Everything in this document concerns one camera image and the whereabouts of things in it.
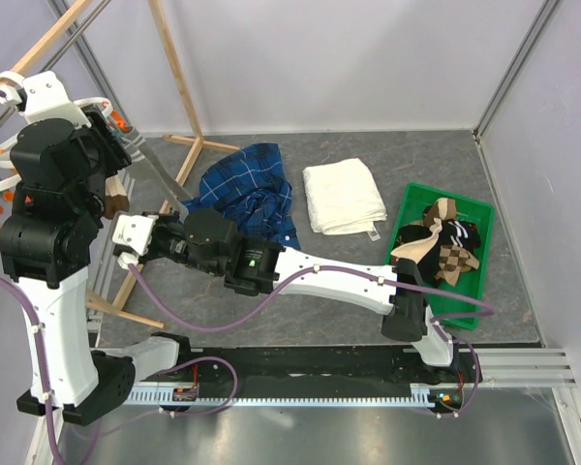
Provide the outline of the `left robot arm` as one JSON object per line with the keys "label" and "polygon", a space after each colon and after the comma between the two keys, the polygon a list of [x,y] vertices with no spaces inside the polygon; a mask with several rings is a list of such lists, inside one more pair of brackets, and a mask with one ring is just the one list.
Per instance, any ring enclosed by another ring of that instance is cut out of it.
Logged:
{"label": "left robot arm", "polygon": [[182,381],[194,364],[188,338],[165,332],[122,349],[89,346],[90,245],[103,226],[106,180],[131,158],[99,109],[83,114],[81,123],[50,117],[18,133],[10,158],[20,180],[0,255],[32,305],[33,382],[18,409],[42,416],[59,408],[64,421],[87,426],[121,406],[134,383],[161,371]]}

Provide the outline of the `brown cream striped sock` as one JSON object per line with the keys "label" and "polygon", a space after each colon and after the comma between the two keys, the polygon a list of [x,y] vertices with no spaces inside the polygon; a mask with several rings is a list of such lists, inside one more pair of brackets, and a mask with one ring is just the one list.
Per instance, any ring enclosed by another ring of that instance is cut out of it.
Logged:
{"label": "brown cream striped sock", "polygon": [[398,229],[389,262],[400,260],[420,262],[437,246],[443,222],[456,216],[456,203],[451,198],[439,198],[429,206],[421,220],[411,222]]}

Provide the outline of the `black white striped sock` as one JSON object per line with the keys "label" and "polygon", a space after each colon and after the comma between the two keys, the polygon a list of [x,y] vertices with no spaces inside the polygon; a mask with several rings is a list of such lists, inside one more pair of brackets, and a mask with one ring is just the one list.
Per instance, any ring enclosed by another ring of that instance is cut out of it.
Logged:
{"label": "black white striped sock", "polygon": [[441,249],[438,240],[441,230],[441,223],[431,227],[409,224],[400,228],[391,257],[415,262],[423,281],[432,281],[438,272]]}

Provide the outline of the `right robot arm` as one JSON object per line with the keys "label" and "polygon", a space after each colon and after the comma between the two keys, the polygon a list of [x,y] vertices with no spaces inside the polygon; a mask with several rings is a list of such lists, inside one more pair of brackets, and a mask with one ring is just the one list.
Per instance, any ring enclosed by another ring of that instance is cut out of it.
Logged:
{"label": "right robot arm", "polygon": [[191,213],[136,215],[120,230],[140,263],[169,259],[214,277],[247,296],[310,295],[346,302],[382,316],[382,335],[413,345],[426,374],[446,381],[459,369],[452,338],[433,321],[417,264],[332,261],[241,234],[212,208]]}

